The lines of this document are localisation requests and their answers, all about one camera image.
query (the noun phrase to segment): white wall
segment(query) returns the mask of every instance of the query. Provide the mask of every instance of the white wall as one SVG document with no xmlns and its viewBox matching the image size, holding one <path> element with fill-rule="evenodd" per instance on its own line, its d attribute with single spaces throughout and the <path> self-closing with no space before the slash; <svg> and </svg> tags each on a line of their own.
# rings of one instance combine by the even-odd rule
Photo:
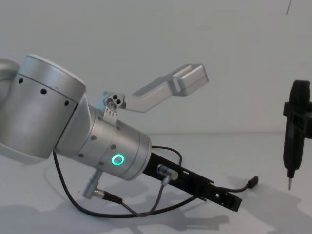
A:
<svg viewBox="0 0 312 234">
<path fill-rule="evenodd" d="M 292 82 L 312 77 L 312 1 L 292 1 L 286 16 L 288 0 L 1 0 L 0 57 L 58 63 L 91 104 L 203 63 L 209 84 L 122 120 L 148 133 L 283 131 Z"/>
</svg>

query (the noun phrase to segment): black screwdriver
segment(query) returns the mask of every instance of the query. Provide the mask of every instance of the black screwdriver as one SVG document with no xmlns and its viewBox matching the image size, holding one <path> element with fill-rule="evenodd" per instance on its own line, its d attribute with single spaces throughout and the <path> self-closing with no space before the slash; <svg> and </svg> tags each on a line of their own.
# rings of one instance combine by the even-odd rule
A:
<svg viewBox="0 0 312 234">
<path fill-rule="evenodd" d="M 307 109 L 310 100 L 309 82 L 296 80 L 290 91 L 287 116 L 284 165 L 287 168 L 288 190 L 291 189 L 292 179 L 296 170 L 300 168 L 304 146 L 305 120 L 300 115 Z"/>
</svg>

